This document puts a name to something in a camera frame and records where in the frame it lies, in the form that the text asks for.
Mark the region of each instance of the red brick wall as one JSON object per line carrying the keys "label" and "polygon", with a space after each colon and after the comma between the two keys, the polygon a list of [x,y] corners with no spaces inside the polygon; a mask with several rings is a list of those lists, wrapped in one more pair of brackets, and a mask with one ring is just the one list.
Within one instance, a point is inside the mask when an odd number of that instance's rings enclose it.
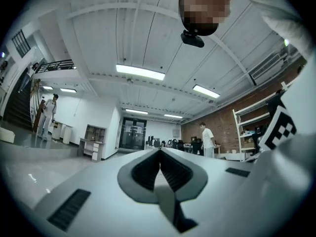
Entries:
{"label": "red brick wall", "polygon": [[[241,110],[249,105],[252,105],[261,99],[276,92],[281,86],[281,82],[289,83],[297,76],[297,68],[299,65],[303,65],[305,60],[303,58],[298,59],[291,66],[289,66],[282,74],[280,74],[273,81],[264,85],[262,88],[258,88],[245,97],[233,102],[232,104],[192,122],[181,126],[182,140],[189,143],[192,136],[202,138],[201,131],[199,130],[199,124],[201,122],[206,123],[206,127],[210,128],[216,142],[221,145],[221,153],[226,153],[231,150],[239,151],[238,135],[236,129],[236,123],[233,115],[233,109],[235,111]],[[241,121],[249,120],[254,117],[267,113],[268,109],[263,106],[253,112],[241,116]],[[254,127],[266,124],[271,121],[271,118],[261,120],[259,122],[244,126],[243,129],[253,130]]]}

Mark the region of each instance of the staircase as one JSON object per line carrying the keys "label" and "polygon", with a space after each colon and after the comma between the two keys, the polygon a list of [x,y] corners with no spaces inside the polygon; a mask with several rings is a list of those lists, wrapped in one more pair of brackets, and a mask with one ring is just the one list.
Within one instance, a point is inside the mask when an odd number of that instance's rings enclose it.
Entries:
{"label": "staircase", "polygon": [[10,95],[3,119],[16,126],[32,131],[33,128],[30,113],[30,93],[32,82],[30,81],[23,91],[18,93],[19,86],[22,83],[21,78],[16,83],[12,94]]}

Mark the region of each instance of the fluorescent light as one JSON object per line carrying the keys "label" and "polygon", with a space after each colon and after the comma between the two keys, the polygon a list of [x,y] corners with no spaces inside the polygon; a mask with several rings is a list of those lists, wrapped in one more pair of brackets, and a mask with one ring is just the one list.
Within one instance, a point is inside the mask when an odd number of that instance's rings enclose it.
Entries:
{"label": "fluorescent light", "polygon": [[131,112],[131,113],[148,114],[148,112],[136,111],[136,110],[131,110],[131,109],[126,109],[126,111]]}
{"label": "fluorescent light", "polygon": [[182,116],[175,116],[175,115],[169,115],[169,114],[165,114],[166,117],[172,117],[172,118],[177,118],[177,119],[182,119]]}
{"label": "fluorescent light", "polygon": [[127,73],[127,74],[133,74],[138,75],[142,77],[150,77],[157,80],[163,80],[165,74],[147,70],[147,69],[141,69],[141,68],[135,68],[131,66],[125,66],[125,65],[119,65],[117,64],[117,72],[121,73]]}
{"label": "fluorescent light", "polygon": [[53,89],[51,86],[43,86],[44,89]]}
{"label": "fluorescent light", "polygon": [[205,94],[205,95],[208,95],[208,96],[211,96],[211,97],[214,97],[214,98],[219,98],[219,97],[220,97],[219,94],[217,94],[217,93],[215,93],[215,92],[213,92],[213,91],[210,91],[210,90],[208,90],[208,89],[206,89],[206,88],[203,88],[203,87],[201,87],[201,86],[198,86],[198,85],[195,85],[195,86],[193,87],[193,90],[198,91],[198,92],[201,92],[201,93],[203,93],[203,94]]}
{"label": "fluorescent light", "polygon": [[65,91],[65,92],[71,92],[71,93],[76,93],[77,91],[74,90],[74,89],[63,89],[63,88],[60,88],[61,91]]}
{"label": "fluorescent light", "polygon": [[290,44],[290,41],[288,41],[288,39],[285,39],[285,40],[284,40],[284,45],[285,45],[285,46],[288,46],[289,44]]}

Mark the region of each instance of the door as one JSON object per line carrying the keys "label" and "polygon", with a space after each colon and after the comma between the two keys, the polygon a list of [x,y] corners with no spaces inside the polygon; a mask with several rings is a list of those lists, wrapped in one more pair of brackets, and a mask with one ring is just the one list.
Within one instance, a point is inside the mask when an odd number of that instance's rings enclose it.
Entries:
{"label": "door", "polygon": [[146,120],[124,118],[119,147],[143,150],[145,146]]}

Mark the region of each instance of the black camera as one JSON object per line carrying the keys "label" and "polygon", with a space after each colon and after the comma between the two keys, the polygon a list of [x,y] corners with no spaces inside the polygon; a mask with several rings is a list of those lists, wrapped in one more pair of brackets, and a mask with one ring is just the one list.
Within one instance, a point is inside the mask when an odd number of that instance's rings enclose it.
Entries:
{"label": "black camera", "polygon": [[204,42],[199,36],[186,30],[184,30],[181,34],[181,39],[184,44],[193,45],[200,48],[204,47]]}

